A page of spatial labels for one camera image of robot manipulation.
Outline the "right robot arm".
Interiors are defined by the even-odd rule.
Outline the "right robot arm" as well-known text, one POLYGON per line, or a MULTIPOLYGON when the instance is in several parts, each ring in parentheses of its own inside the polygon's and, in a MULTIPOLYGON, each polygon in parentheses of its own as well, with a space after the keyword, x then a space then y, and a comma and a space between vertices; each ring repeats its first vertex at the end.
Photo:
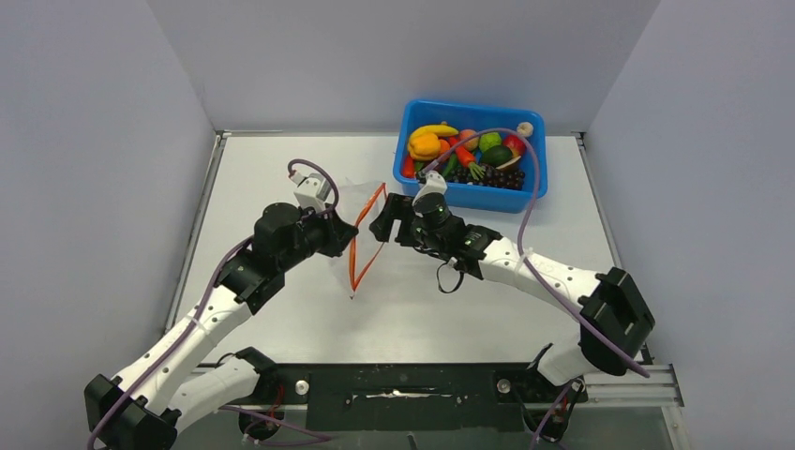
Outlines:
POLYGON ((648 377, 636 357, 655 319, 632 277, 618 267, 600 273, 522 249, 510 238, 452 214, 442 194, 420 200, 391 193, 369 230, 379 242, 436 258, 461 275, 513 287, 566 313, 577 331, 536 356, 527 375, 533 396, 549 400, 589 373, 648 377))

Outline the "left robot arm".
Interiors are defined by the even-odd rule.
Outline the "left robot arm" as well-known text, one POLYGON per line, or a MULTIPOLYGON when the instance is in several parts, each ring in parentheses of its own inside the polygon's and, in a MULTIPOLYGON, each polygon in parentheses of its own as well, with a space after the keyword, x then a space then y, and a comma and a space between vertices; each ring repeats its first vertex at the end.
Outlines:
POLYGON ((109 449, 169 449, 198 420, 251 395, 276 369, 253 348, 199 377, 191 374, 284 287, 290 269, 315 254, 341 256, 357 234, 333 210, 317 215, 285 202, 267 206, 254 233, 222 258, 192 312, 134 363, 87 384, 88 448, 102 441, 109 449))

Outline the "clear zip top bag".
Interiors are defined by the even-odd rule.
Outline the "clear zip top bag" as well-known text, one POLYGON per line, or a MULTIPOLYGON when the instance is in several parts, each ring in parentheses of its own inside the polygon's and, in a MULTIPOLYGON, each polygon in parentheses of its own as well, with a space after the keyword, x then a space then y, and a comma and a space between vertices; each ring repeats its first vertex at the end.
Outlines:
POLYGON ((352 224, 358 234, 342 255, 331 259, 328 266, 343 294, 354 299, 383 248, 383 242, 373 236, 369 226, 385 207, 387 189, 382 181, 354 183, 346 179, 339 192, 341 201, 337 213, 352 224))

